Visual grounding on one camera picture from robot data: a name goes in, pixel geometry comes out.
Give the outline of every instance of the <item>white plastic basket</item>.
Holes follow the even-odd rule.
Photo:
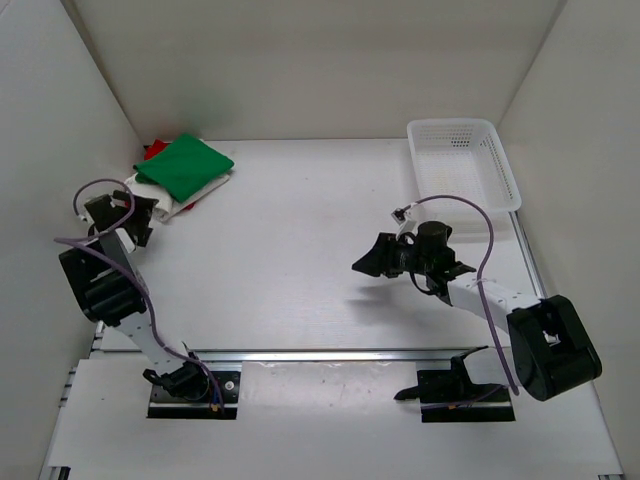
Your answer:
[[[477,118],[414,120],[407,126],[421,197],[458,195],[490,213],[513,212],[522,200],[493,124]],[[454,200],[429,202],[435,213],[466,213]]]

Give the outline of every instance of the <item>white wall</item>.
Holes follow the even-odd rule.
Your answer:
[[[75,0],[145,142],[404,137],[497,123],[558,0]]]
[[[500,126],[547,285],[574,300],[640,478],[640,2],[569,0]]]
[[[76,187],[125,172],[140,143],[59,1],[7,3],[0,14],[0,478],[22,480],[37,478],[67,372],[88,353],[93,331],[51,239],[82,233],[70,209]]]

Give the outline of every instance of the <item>wire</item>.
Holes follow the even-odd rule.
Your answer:
[[[441,199],[457,200],[459,202],[466,203],[470,207],[477,210],[478,213],[482,215],[485,222],[487,222],[487,227],[489,228],[489,244],[487,245],[487,252],[484,254],[484,257],[480,262],[480,266],[478,267],[478,272],[476,275],[476,282],[478,283],[478,293],[480,294],[480,302],[482,302],[482,309],[484,310],[484,314],[487,318],[487,323],[489,324],[489,331],[491,332],[491,337],[493,338],[493,343],[496,347],[498,358],[500,359],[500,363],[502,364],[502,369],[504,370],[504,373],[507,376],[507,381],[509,382],[509,386],[511,387],[511,390],[513,390],[514,395],[519,395],[520,390],[518,389],[518,385],[516,385],[516,382],[513,378],[513,374],[511,373],[511,370],[509,369],[507,358],[504,354],[504,350],[502,349],[502,344],[500,343],[500,339],[498,338],[496,324],[493,321],[493,315],[491,315],[491,309],[489,308],[489,302],[487,301],[487,294],[484,290],[484,285],[482,284],[482,279],[483,279],[482,274],[484,273],[484,267],[487,265],[487,262],[489,261],[489,257],[491,256],[491,252],[493,251],[493,244],[495,242],[495,232],[493,230],[493,223],[491,223],[491,219],[489,218],[489,215],[487,215],[487,213],[480,206],[473,203],[471,200],[467,200],[466,198],[458,197],[456,195],[432,195],[430,197],[425,197],[418,200],[417,202],[407,205],[402,209],[402,212],[406,212],[407,210],[410,210],[416,205],[430,202],[432,200],[441,200]]]
[[[218,405],[219,403],[220,402],[218,401],[218,395],[216,393],[216,390],[211,389],[211,400],[209,401],[209,408],[212,408],[215,411],[216,409],[213,407]]]
[[[79,215],[79,211],[78,211],[78,207],[77,207],[77,200],[78,200],[78,196],[80,195],[80,193],[82,191],[84,191],[87,187],[91,186],[91,185],[95,185],[97,183],[103,183],[103,182],[116,183],[116,184],[120,185],[122,188],[124,188],[124,190],[129,195],[129,200],[130,200],[129,212],[127,212],[127,214],[125,214],[124,217],[122,217],[116,223],[111,225],[108,229],[103,230],[102,232],[99,232],[96,235],[90,235],[90,236],[84,237],[84,238],[56,237],[56,238],[53,239],[53,241],[56,242],[56,243],[62,244],[62,245],[67,245],[67,246],[72,247],[72,248],[77,248],[78,250],[81,250],[84,253],[86,253],[88,255],[91,255],[91,256],[103,261],[109,267],[111,267],[113,270],[115,270],[118,273],[120,273],[129,282],[131,282],[131,284],[136,288],[136,290],[138,290],[138,292],[142,296],[142,299],[144,300],[144,303],[146,304],[147,309],[149,310],[149,323],[151,324],[151,333],[152,333],[153,338],[156,341],[156,343],[160,346],[160,348],[162,348],[169,355],[172,355],[173,357],[178,358],[180,360],[183,360],[185,362],[194,363],[194,364],[198,365],[200,368],[202,368],[202,370],[207,374],[207,377],[209,378],[209,381],[210,381],[211,385],[213,386],[214,393],[217,394],[217,397],[218,397],[218,399],[220,401],[220,408],[222,409],[222,412],[224,413],[224,403],[223,403],[222,395],[221,395],[221,392],[220,392],[220,385],[218,385],[218,381],[216,380],[216,378],[213,375],[213,373],[211,372],[211,370],[209,370],[209,368],[207,368],[207,366],[204,364],[204,362],[202,362],[200,359],[191,358],[191,357],[189,357],[187,355],[183,355],[183,354],[177,352],[176,350],[174,350],[173,348],[171,348],[169,345],[167,345],[164,342],[164,340],[162,340],[162,337],[160,336],[160,333],[158,332],[158,326],[156,324],[156,312],[155,312],[155,309],[153,308],[153,303],[151,302],[151,297],[149,296],[149,293],[147,293],[147,290],[145,289],[145,287],[135,277],[135,275],[133,275],[131,272],[126,270],[124,267],[122,267],[119,263],[117,263],[114,260],[110,259],[106,255],[103,255],[102,253],[97,252],[97,251],[93,250],[92,248],[90,248],[90,247],[84,245],[83,243],[81,243],[81,242],[93,241],[93,240],[95,240],[97,238],[100,238],[103,235],[106,235],[107,233],[113,232],[116,228],[118,228],[120,225],[122,225],[124,222],[126,222],[127,219],[129,217],[131,217],[131,215],[133,215],[133,211],[136,208],[135,196],[133,195],[133,192],[131,191],[131,189],[124,182],[121,182],[120,180],[115,180],[115,179],[112,179],[112,178],[100,178],[100,179],[94,180],[92,182],[89,182],[86,185],[83,185],[82,187],[80,187],[80,189],[74,195],[74,197],[73,197],[73,211],[76,213],[76,215]]]
[[[398,237],[398,240],[405,245],[415,245],[416,236],[412,232],[404,232],[402,235]],[[418,291],[420,291],[421,293],[424,293],[425,295],[433,295],[429,290],[425,290],[421,288],[420,285],[418,285],[418,281],[416,280],[415,273],[409,272],[409,277],[411,278],[411,283],[413,283],[413,286],[416,287]]]
[[[479,397],[474,398],[473,400],[465,400],[462,402],[451,402],[451,403],[433,403],[431,405],[421,405],[420,409],[421,410],[439,410],[441,408],[470,407],[474,403],[480,402],[485,398],[489,398],[491,395],[493,395],[496,392],[499,392],[504,388],[507,388],[507,387],[505,387],[504,385],[498,385],[496,388],[492,389],[487,393],[480,395]]]
[[[111,225],[106,230],[103,230],[102,232],[98,232],[95,235],[89,235],[88,237],[66,238],[65,240],[72,240],[72,241],[75,241],[75,242],[91,242],[92,240],[95,240],[96,238],[100,238],[101,236],[106,235],[107,233],[111,233],[114,230],[116,230],[117,228],[119,228],[127,220],[129,220],[129,218],[131,218],[131,215],[133,215],[133,213],[135,212],[135,209],[136,209],[135,196],[133,195],[133,192],[129,189],[129,187],[127,185],[125,185],[124,182],[121,182],[120,180],[115,180],[113,178],[98,178],[96,180],[93,180],[93,181],[91,181],[89,183],[84,184],[75,193],[75,195],[73,196],[73,201],[72,201],[73,213],[75,213],[77,216],[80,216],[80,211],[78,210],[78,197],[87,188],[89,188],[92,185],[95,185],[97,183],[115,183],[115,184],[120,185],[121,187],[123,187],[126,190],[126,192],[129,194],[129,199],[130,199],[130,203],[131,203],[131,205],[129,207],[129,211],[120,220],[118,220],[116,223]]]

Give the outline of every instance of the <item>white floor panel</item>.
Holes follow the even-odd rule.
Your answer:
[[[418,198],[406,140],[210,142],[231,180],[136,252],[164,336],[191,348],[441,348],[490,343],[485,322],[417,292],[408,277],[351,271],[390,213]],[[486,276],[532,292],[508,215]],[[454,233],[477,266],[486,227]],[[104,350],[135,346],[107,330]]]
[[[145,417],[142,359],[82,361],[50,457],[71,479],[596,479],[620,467],[590,385],[516,422],[421,424],[413,363],[246,363],[235,421]]]

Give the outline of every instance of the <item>folded towel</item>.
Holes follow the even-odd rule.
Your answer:
[[[127,178],[124,183],[131,189],[134,195],[144,198],[155,198],[158,200],[158,203],[153,208],[152,216],[159,222],[164,223],[191,203],[199,200],[212,190],[215,190],[220,185],[226,183],[229,178],[229,175],[226,174],[214,178],[182,203],[174,200],[171,195],[169,195],[169,192],[160,185],[138,183],[136,181],[136,175]]]
[[[157,154],[159,154],[162,150],[167,148],[169,145],[171,144],[167,142],[163,142],[162,140],[156,138],[153,141],[152,145],[149,145],[148,147],[146,147],[144,152],[144,160],[151,160],[153,157],[155,157]],[[195,202],[190,203],[189,205],[184,207],[183,210],[191,210],[193,207],[195,207],[195,205],[196,205]]]
[[[138,171],[138,183],[158,184],[178,203],[186,203],[232,167],[231,159],[197,138],[183,134],[153,158],[133,168]]]

